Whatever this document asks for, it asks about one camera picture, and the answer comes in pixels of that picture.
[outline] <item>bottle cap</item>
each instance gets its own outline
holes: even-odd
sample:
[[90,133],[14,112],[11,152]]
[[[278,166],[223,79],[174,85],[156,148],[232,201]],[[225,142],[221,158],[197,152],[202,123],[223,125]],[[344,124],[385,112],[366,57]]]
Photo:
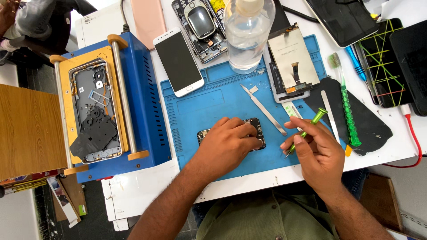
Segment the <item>bottle cap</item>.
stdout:
[[264,7],[264,0],[237,0],[236,10],[246,17],[256,16]]

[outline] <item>plastic water bottle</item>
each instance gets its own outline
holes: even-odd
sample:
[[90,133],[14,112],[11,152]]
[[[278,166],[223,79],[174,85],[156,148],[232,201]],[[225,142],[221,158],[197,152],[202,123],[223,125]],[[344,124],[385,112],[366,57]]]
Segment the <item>plastic water bottle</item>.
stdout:
[[248,74],[257,68],[275,14],[273,0],[229,0],[225,6],[228,57],[236,73]]

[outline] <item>white table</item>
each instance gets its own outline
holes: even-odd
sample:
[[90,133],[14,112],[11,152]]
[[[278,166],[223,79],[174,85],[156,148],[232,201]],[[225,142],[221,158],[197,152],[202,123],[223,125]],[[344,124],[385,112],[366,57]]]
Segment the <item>white table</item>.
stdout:
[[[125,12],[128,16],[128,23],[130,25],[131,32],[135,33],[135,23],[133,21],[130,4],[126,2],[128,1],[125,1]],[[164,18],[168,29],[176,26],[181,27],[178,18],[171,7],[171,2],[172,0],[162,0]],[[281,0],[281,2],[287,7],[312,16],[311,11],[307,8],[305,3],[302,2],[302,0]],[[383,164],[418,155],[415,143],[413,142],[412,136],[407,127],[407,121],[400,113],[399,108],[384,109],[373,104],[365,83],[356,75],[351,61],[347,57],[347,53],[333,43],[321,25],[306,21],[289,13],[286,13],[286,15],[291,23],[299,23],[303,36],[311,34],[316,35],[320,46],[320,52],[323,56],[326,72],[335,79],[336,73],[330,68],[329,64],[327,64],[327,57],[333,52],[337,52],[341,56],[341,63],[346,74],[346,84],[349,91],[351,91],[352,94],[361,102],[364,102],[366,107],[374,112],[387,126],[390,127],[393,132],[393,136],[381,149],[368,153],[363,157],[354,153],[351,154],[350,157],[347,157],[345,159],[344,171]],[[99,25],[95,26],[87,23],[82,24],[82,29],[91,29],[94,27],[99,27]],[[77,30],[78,39],[80,40],[81,37],[79,38],[79,32],[83,32],[83,30]],[[113,33],[108,29],[105,29],[105,32],[105,36]],[[94,43],[100,40],[102,39],[92,38],[85,39],[85,42]],[[166,80],[167,76],[156,51],[152,51],[151,56],[158,89],[161,89],[159,83]],[[205,68],[227,60],[227,55],[223,54],[206,65],[202,65],[198,62],[198,66],[199,68]],[[161,104],[163,112],[165,113],[165,102],[162,97]],[[167,125],[168,137],[169,139],[172,139],[169,120],[166,115],[164,115],[164,119]],[[424,153],[427,153],[427,136],[424,134],[427,132],[427,118],[418,117],[412,114],[411,120],[415,132],[418,134],[418,140],[421,147],[424,149]],[[167,185],[179,173],[173,141],[170,141],[169,144],[172,153],[172,160],[149,169],[120,174],[114,176],[112,179],[102,180],[108,220],[114,221],[114,226],[117,226],[116,230],[127,229],[126,218],[141,215],[153,199],[162,192],[162,190],[167,187]],[[197,198],[196,203],[302,180],[304,179],[301,175],[301,166],[298,164],[295,166],[278,168],[242,177],[216,181],[210,183],[205,188],[202,194]]]

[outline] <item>red cable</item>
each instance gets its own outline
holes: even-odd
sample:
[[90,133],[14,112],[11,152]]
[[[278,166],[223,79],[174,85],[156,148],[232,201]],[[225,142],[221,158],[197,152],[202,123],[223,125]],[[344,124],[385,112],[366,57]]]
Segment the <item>red cable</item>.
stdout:
[[415,136],[414,128],[412,127],[411,115],[406,114],[405,117],[408,120],[409,129],[411,130],[412,137],[414,138],[414,141],[418,147],[418,161],[414,165],[409,165],[409,166],[395,166],[395,165],[383,164],[384,166],[397,167],[397,168],[408,168],[408,167],[415,167],[421,163],[421,159],[423,158],[423,152],[421,151],[420,143],[418,142],[417,136]]

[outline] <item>toothbrush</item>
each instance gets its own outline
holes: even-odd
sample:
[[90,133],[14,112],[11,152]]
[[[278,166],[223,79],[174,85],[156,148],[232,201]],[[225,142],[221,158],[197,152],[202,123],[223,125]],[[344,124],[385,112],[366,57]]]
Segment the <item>toothbrush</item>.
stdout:
[[328,57],[329,64],[332,68],[337,68],[339,79],[341,80],[341,96],[342,106],[344,108],[345,119],[347,121],[348,131],[350,133],[350,144],[353,146],[360,146],[362,143],[357,137],[356,126],[354,125],[353,115],[351,114],[350,103],[348,100],[347,87],[345,86],[344,73],[342,71],[341,62],[337,53],[333,53]]
[[356,56],[354,55],[351,45],[346,47],[345,50],[350,55],[350,58],[351,58],[351,61],[353,62],[353,66],[354,66],[354,69],[356,70],[356,73],[359,75],[360,79],[366,82],[365,70],[363,70],[363,67],[360,65],[359,60],[357,60]]

